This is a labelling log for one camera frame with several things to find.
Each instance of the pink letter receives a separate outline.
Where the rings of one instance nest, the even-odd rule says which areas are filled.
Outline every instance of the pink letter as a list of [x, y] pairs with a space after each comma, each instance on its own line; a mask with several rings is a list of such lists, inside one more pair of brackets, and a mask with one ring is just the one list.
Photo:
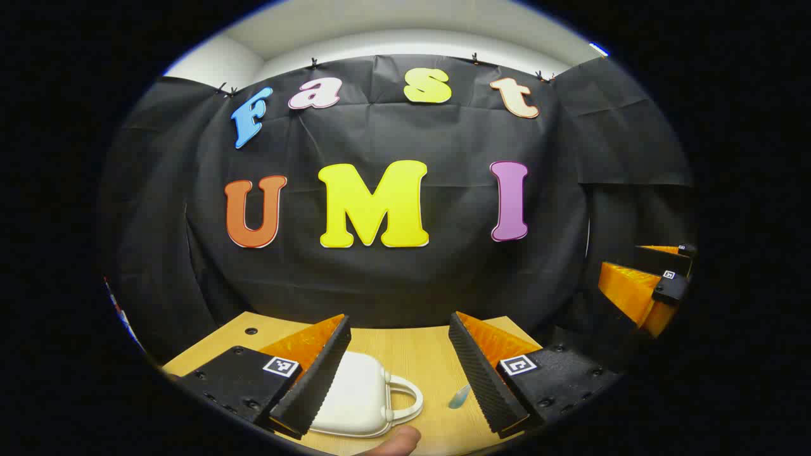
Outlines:
[[341, 98], [338, 96], [338, 90], [341, 89], [343, 81], [338, 78], [321, 78], [312, 80], [305, 83], [298, 90], [299, 92], [290, 98], [287, 102], [288, 107], [292, 110], [303, 110], [310, 106], [314, 108], [328, 108], [336, 103]]
[[499, 181], [499, 222], [490, 236], [497, 243], [526, 236], [524, 223], [524, 177], [526, 166], [516, 161], [497, 161], [490, 172]]

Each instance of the ceiling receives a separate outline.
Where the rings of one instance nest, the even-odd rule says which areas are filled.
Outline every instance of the ceiling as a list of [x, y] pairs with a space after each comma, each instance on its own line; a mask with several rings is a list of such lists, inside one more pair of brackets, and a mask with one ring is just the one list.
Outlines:
[[510, 0], [287, 0], [227, 28], [266, 61], [361, 32], [428, 28], [495, 38], [575, 66], [597, 57], [575, 32]]

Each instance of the bag handle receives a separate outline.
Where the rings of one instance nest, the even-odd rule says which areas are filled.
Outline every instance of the bag handle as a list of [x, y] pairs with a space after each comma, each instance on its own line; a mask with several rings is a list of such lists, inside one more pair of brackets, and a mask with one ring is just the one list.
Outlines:
[[392, 426], [410, 421], [423, 411], [423, 392], [416, 385], [401, 376], [392, 375], [388, 382], [389, 389], [399, 393], [406, 393], [414, 398], [414, 405], [408, 408], [393, 411]]

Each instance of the wooden table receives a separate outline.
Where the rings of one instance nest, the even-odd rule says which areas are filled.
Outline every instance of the wooden table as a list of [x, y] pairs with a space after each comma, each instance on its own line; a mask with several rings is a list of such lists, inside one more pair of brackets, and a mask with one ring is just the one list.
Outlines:
[[[538, 344], [506, 316], [486, 322]], [[229, 347], [240, 345], [259, 350], [307, 326], [306, 323], [244, 312], [169, 361], [164, 369], [168, 373], [184, 376]], [[256, 328], [259, 331], [249, 335], [245, 333], [247, 328]], [[500, 439], [497, 434], [491, 432], [472, 391], [460, 408], [455, 410], [448, 408], [451, 397], [468, 383], [453, 345], [448, 339], [448, 326], [410, 329], [352, 328], [352, 342], [347, 351], [365, 353], [377, 358], [393, 375], [412, 381], [422, 390], [423, 412], [408, 423], [419, 429], [423, 435], [417, 449], [412, 453], [413, 456], [468, 454], [523, 433]], [[411, 396], [399, 393], [392, 395], [394, 409], [407, 408], [412, 403], [414, 400]], [[338, 437], [312, 431], [301, 441], [287, 436], [282, 437], [326, 453], [350, 456], [379, 445], [387, 440], [391, 433], [392, 431], [389, 431], [381, 437], [372, 439]]]

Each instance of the orange letter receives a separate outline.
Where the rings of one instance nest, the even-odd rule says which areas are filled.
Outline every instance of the orange letter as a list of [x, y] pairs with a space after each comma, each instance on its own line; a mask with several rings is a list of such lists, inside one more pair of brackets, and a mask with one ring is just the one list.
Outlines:
[[281, 188], [287, 185], [285, 176], [268, 176], [259, 181], [264, 192], [262, 226], [252, 230], [245, 224], [245, 203], [253, 185], [238, 180], [225, 186], [225, 227], [235, 244], [244, 248], [262, 248], [273, 242], [279, 230], [279, 199]]
[[504, 101], [504, 107], [507, 108], [507, 111], [523, 118], [538, 117], [538, 108], [535, 106], [527, 106], [524, 102], [523, 95], [530, 94], [529, 88], [518, 85], [513, 78], [503, 78], [493, 81], [490, 83], [490, 87], [499, 89], [499, 92], [501, 92], [501, 100]]

